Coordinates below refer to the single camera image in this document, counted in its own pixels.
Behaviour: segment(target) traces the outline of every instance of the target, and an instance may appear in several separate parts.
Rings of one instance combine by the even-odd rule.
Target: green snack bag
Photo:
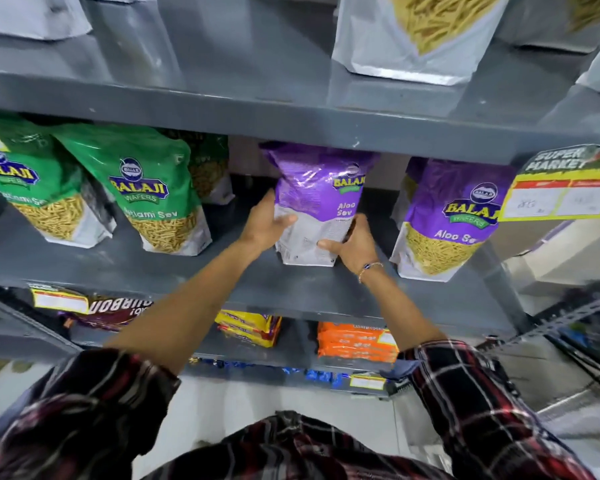
[[[223,134],[158,129],[172,139],[181,139],[191,149],[189,172],[202,203],[226,205],[232,201],[229,176],[229,138]]]
[[[0,193],[49,242],[91,248],[116,222],[83,169],[47,128],[0,114]]]
[[[112,193],[146,251],[196,256],[211,243],[186,143],[118,125],[63,125],[54,135]]]

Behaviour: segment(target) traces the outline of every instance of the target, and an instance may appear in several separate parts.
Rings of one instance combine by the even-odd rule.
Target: black and red plaid fabric
[[[410,350],[413,383],[458,479],[594,480],[463,342]],[[138,356],[86,351],[53,368],[0,424],[0,479],[124,479],[153,447],[180,382]],[[281,411],[164,465],[152,479],[448,479],[426,463],[378,454],[348,434]]]

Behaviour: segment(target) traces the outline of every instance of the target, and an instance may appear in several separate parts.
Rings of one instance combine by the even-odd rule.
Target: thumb
[[[330,253],[340,254],[342,243],[338,241],[330,241],[329,239],[321,239],[318,241],[318,247]]]
[[[296,216],[295,214],[288,214],[286,216],[278,217],[277,219],[275,219],[273,221],[273,224],[276,227],[279,227],[282,230],[284,230],[287,227],[289,227],[291,224],[294,224],[296,222],[296,220],[298,220],[298,216]]]

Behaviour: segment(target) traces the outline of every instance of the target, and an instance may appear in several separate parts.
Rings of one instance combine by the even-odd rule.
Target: rolled-up sleeve
[[[411,380],[462,480],[594,480],[480,352],[455,340],[405,353],[419,360]]]
[[[180,381],[137,355],[85,351],[32,387],[0,437],[0,478],[131,478]]]

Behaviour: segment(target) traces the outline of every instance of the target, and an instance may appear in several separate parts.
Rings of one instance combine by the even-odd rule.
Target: person's right hand
[[[346,242],[318,241],[318,247],[339,255],[344,265],[356,276],[369,263],[378,261],[376,243],[374,242],[369,222],[364,214],[356,214],[353,218],[351,236]]]

